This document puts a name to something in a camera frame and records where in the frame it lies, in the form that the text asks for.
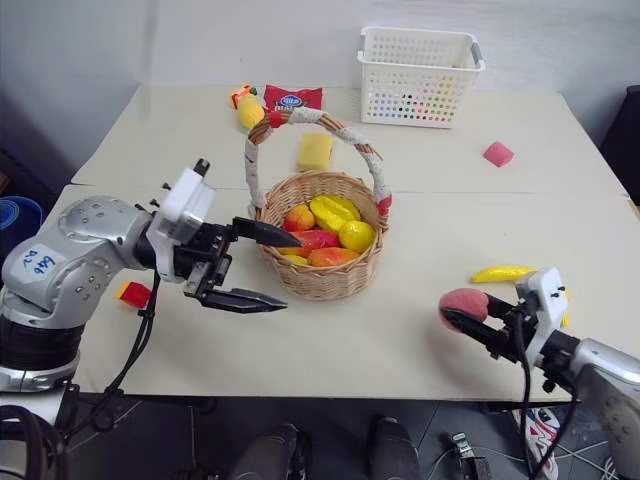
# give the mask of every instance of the label sticker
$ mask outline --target label sticker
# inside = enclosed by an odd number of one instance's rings
[[[11,268],[11,274],[22,283],[46,280],[65,257],[55,250],[41,244],[27,248],[18,257]]]

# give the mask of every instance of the small red block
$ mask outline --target small red block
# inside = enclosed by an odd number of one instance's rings
[[[496,167],[502,167],[511,161],[513,152],[500,142],[493,142],[487,151],[484,152],[484,158],[493,163]]]
[[[116,298],[127,305],[144,308],[151,297],[151,290],[137,282],[125,282],[116,294]]]

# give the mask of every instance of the basket handle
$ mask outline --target basket handle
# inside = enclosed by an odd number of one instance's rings
[[[251,203],[254,208],[263,208],[267,203],[264,192],[258,181],[258,145],[264,142],[273,132],[285,123],[315,123],[326,128],[332,135],[353,145],[365,159],[369,172],[373,176],[373,194],[376,199],[378,213],[388,215],[391,207],[391,192],[384,183],[382,174],[382,157],[369,144],[367,138],[346,127],[339,120],[322,110],[298,107],[293,110],[269,111],[265,117],[251,129],[244,148],[244,165],[246,180],[251,193]]]

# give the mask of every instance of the blue object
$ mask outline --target blue object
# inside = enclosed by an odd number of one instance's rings
[[[0,260],[17,244],[35,235],[43,218],[42,207],[30,198],[0,198]]]

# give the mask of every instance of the floor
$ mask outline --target floor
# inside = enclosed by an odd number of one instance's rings
[[[565,407],[555,409],[559,419]],[[525,478],[523,464],[480,447],[520,457],[508,413],[489,413],[477,403],[399,400],[222,398],[189,407],[184,402],[141,401],[124,397],[114,404],[113,431],[80,434],[70,447],[72,479],[189,479],[176,472],[195,466],[221,478],[244,448],[265,428],[291,422],[309,432],[313,442],[310,477],[365,480],[364,450],[374,415],[400,420],[418,447],[423,479],[435,460],[451,447],[449,435],[463,431],[476,455],[486,456],[494,479]],[[579,410],[563,444],[578,449],[604,439],[593,417]],[[603,465],[606,445],[584,452]],[[558,460],[560,480],[600,478],[600,472],[574,458]],[[453,454],[440,463],[432,480],[459,479]]]

